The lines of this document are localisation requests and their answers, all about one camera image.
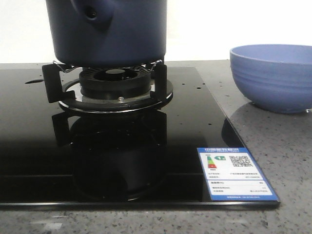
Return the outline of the light blue ribbed bowl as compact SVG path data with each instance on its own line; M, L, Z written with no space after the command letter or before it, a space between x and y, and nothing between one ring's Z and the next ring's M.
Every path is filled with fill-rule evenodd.
M311 46L238 46L230 50L230 67L240 92L258 107L287 114L311 109Z

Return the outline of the dark blue cooking pot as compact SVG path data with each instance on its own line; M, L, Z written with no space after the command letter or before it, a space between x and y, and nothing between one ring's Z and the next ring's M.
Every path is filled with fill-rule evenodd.
M80 67L120 67L166 54L165 0L48 0L56 58Z

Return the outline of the black pan support grate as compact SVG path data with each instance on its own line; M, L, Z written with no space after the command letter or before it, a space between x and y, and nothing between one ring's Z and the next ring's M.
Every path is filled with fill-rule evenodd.
M42 72L48 101L50 103L57 102L61 108L68 111L88 114L127 113L151 108L159 109L167 105L173 98L173 85L167 79L167 66L161 60L152 64L137 66L150 73L150 90L136 97L118 97L117 99L108 100L83 95L79 77L68 83L62 83L60 73L73 71L73 67L70 65L57 62L44 65Z

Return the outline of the blue energy label sticker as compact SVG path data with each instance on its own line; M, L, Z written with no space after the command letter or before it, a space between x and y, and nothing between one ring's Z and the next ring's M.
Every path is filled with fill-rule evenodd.
M197 148L213 201L273 201L279 198L247 148Z

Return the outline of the black glass gas hob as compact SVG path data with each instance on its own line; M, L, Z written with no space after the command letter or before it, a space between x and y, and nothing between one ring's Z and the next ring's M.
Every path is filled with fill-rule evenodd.
M193 67L169 68L161 110L83 117L50 104L39 68L0 71L0 207L21 209L267 209L269 193L217 197L218 168L257 168Z

